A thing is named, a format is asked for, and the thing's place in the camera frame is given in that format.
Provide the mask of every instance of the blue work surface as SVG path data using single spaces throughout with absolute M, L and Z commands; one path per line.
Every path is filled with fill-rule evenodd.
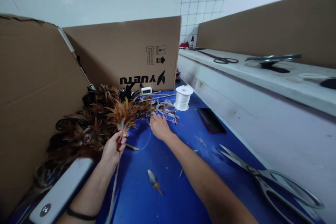
M 210 134 L 198 114 L 197 108 L 206 108 L 194 93 L 187 111 L 178 111 L 178 125 L 169 123 L 170 129 L 214 169 L 233 193 L 251 211 L 259 223 L 286 223 L 268 204 L 253 176 L 223 156 L 216 148 L 224 145 L 256 169 L 265 169 L 244 144 L 223 124 L 227 134 Z M 211 223 L 207 210 L 195 194 L 185 174 L 179 177 L 181 165 L 166 146 L 157 139 L 145 120 L 129 133 L 127 143 L 139 151 L 125 149 L 119 167 L 117 189 L 112 215 L 113 224 L 119 223 Z M 153 171 L 161 186 L 163 197 L 151 187 L 147 170 Z M 108 216 L 114 178 L 112 178 L 97 223 L 105 223 Z M 300 205 L 283 191 L 277 190 L 292 204 Z M 303 221 L 283 207 L 283 213 L 294 223 Z

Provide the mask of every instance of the hand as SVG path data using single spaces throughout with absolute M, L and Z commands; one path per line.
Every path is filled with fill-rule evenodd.
M 110 165 L 117 165 L 119 162 L 119 151 L 122 151 L 126 147 L 126 138 L 123 138 L 118 143 L 119 137 L 123 134 L 122 131 L 115 133 L 105 144 L 101 160 L 107 162 Z
M 152 129 L 154 136 L 162 141 L 167 138 L 167 136 L 172 134 L 166 118 L 160 115 L 152 116 L 152 118 L 150 119 L 150 128 Z

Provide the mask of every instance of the cardboard divider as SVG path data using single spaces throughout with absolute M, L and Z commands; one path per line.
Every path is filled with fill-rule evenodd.
M 0 220 L 32 185 L 55 123 L 82 107 L 89 85 L 58 27 L 0 15 Z
M 63 28 L 91 83 L 173 90 L 181 17 Z
M 201 23 L 197 46 L 336 68 L 335 17 L 336 0 L 283 0 Z

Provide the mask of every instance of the spool of white thread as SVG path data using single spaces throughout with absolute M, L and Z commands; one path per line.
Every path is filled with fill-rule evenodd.
M 176 102 L 174 106 L 177 110 L 185 111 L 189 108 L 189 100 L 191 94 L 194 92 L 189 85 L 183 85 L 176 88 Z

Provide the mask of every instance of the white ledge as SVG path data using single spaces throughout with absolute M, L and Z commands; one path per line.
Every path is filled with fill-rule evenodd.
M 267 69 L 261 69 L 257 62 L 245 62 L 248 57 L 251 57 L 249 55 L 210 49 L 202 51 L 218 57 L 234 58 L 239 60 L 239 63 L 218 64 L 214 62 L 213 58 L 198 51 L 191 50 L 179 50 L 179 55 L 336 116 L 336 90 L 322 87 L 319 83 L 299 77 L 299 74 L 303 73 L 314 73 L 336 77 L 335 69 L 294 62 L 276 63 L 274 65 L 275 67 L 285 68 L 290 71 L 290 73 L 282 74 Z

